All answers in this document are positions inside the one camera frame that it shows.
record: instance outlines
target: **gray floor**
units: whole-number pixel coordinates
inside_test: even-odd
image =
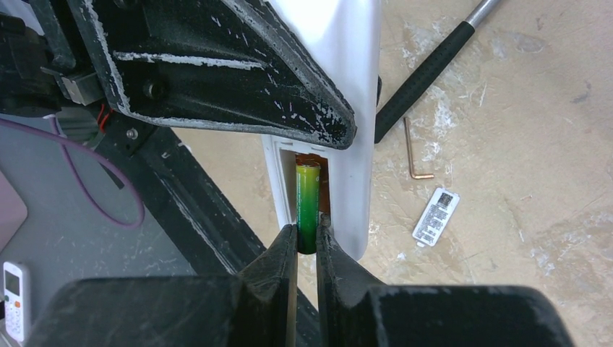
[[[46,120],[0,116],[48,129]],[[81,153],[72,157],[98,203],[119,219],[133,220],[130,194],[94,160]],[[0,127],[0,171],[28,208],[0,261],[23,261],[30,268],[34,318],[64,284],[80,278],[194,274],[148,212],[136,230],[104,220],[79,190],[57,144]]]

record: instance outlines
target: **battery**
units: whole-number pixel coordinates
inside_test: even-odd
[[[317,222],[320,212],[321,166],[314,160],[296,162],[296,226],[298,251],[313,254],[316,251]]]

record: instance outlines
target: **white remote control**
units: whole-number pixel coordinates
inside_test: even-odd
[[[7,333],[22,343],[30,330],[30,276],[12,262],[4,263],[4,321]]]

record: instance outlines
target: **tool handle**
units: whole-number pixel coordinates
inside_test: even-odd
[[[428,90],[428,87],[445,70],[445,67],[449,65],[474,33],[475,28],[472,25],[461,22],[437,49],[419,65],[381,111],[377,113],[374,125],[374,143],[379,143],[403,114]]]

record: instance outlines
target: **wire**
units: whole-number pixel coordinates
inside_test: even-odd
[[[139,226],[141,226],[143,220],[145,219],[145,206],[143,205],[143,202],[142,202],[138,192],[136,191],[136,189],[134,188],[134,186],[132,185],[130,180],[126,177],[126,175],[124,175],[124,173],[122,173],[115,165],[113,165],[110,161],[108,161],[102,155],[99,155],[98,153],[94,152],[93,150],[91,150],[91,149],[89,149],[87,147],[81,146],[81,145],[79,145],[76,142],[73,142],[71,140],[68,140],[67,138],[64,138],[64,137],[60,136],[59,128],[58,128],[55,116],[51,117],[50,121],[51,121],[51,129],[53,131],[53,134],[49,133],[49,132],[45,132],[45,131],[40,130],[40,129],[29,127],[29,126],[24,125],[24,124],[20,124],[20,123],[14,122],[14,121],[10,121],[8,119],[2,119],[2,118],[0,118],[0,126],[8,127],[8,128],[15,129],[15,130],[19,130],[21,132],[26,132],[28,134],[36,135],[36,136],[42,137],[44,139],[51,140],[51,141],[59,143],[61,145],[62,156],[64,156],[64,159],[68,163],[68,166],[70,167],[70,171],[72,172],[72,175],[77,180],[77,183],[79,184],[79,188],[83,191],[83,194],[85,195],[87,200],[90,201],[90,203],[93,205],[93,207],[106,220],[108,220],[109,222],[111,222],[112,224],[114,224],[116,226],[121,226],[123,228],[128,228],[128,229],[135,229],[135,228],[138,228]],[[128,191],[134,197],[134,200],[137,203],[137,213],[138,213],[138,216],[137,216],[137,219],[136,219],[135,222],[133,222],[133,223],[121,222],[120,220],[117,220],[117,219],[111,217],[105,210],[103,210],[100,207],[100,205],[94,200],[94,198],[92,197],[90,192],[87,190],[87,188],[83,184],[83,180],[81,180],[81,177],[79,176],[79,173],[77,172],[77,169],[74,167],[74,163],[72,162],[72,159],[70,158],[70,154],[68,153],[68,147],[70,147],[73,150],[78,150],[78,151],[80,151],[82,153],[85,153],[85,154],[89,155],[90,157],[94,158],[102,166],[104,166],[110,172],[112,172],[119,179],[119,181],[121,181],[124,184],[124,186],[128,189]]]

